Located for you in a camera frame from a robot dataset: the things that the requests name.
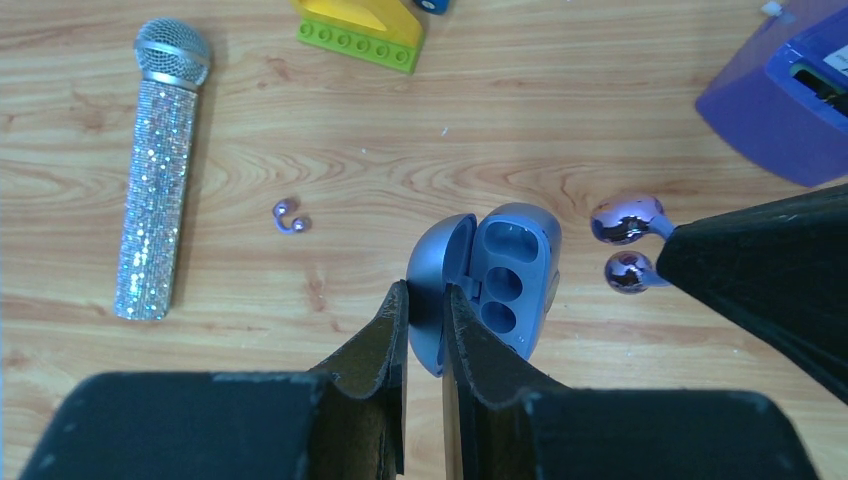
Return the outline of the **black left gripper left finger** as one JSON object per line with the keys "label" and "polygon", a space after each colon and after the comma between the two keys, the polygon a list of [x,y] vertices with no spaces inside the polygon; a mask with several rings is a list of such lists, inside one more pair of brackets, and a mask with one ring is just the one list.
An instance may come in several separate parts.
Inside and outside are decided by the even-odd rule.
{"label": "black left gripper left finger", "polygon": [[57,409],[25,479],[393,479],[408,290],[306,371],[104,372]]}

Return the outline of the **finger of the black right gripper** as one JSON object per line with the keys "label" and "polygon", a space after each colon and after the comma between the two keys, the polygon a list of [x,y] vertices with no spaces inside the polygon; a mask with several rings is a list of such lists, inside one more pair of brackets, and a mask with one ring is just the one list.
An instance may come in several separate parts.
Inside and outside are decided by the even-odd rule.
{"label": "finger of the black right gripper", "polygon": [[846,401],[846,185],[681,225],[656,269]]}

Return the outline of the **purple-grey earbud charging case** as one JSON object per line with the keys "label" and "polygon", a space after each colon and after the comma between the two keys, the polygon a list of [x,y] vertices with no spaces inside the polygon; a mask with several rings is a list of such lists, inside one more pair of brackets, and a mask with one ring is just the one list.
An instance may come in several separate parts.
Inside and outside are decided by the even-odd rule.
{"label": "purple-grey earbud charging case", "polygon": [[487,328],[529,359],[556,296],[561,247],[555,215],[527,203],[504,204],[482,219],[458,214],[430,227],[406,270],[409,339],[421,365],[435,377],[443,373],[441,301],[450,285],[461,288]]}

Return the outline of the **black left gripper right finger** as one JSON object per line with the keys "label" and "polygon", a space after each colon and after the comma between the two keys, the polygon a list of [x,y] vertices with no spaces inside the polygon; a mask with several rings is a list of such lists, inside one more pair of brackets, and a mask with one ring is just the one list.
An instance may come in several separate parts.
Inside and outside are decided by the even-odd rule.
{"label": "black left gripper right finger", "polygon": [[814,479],[793,424],[738,390],[573,389],[443,297],[450,479]]}

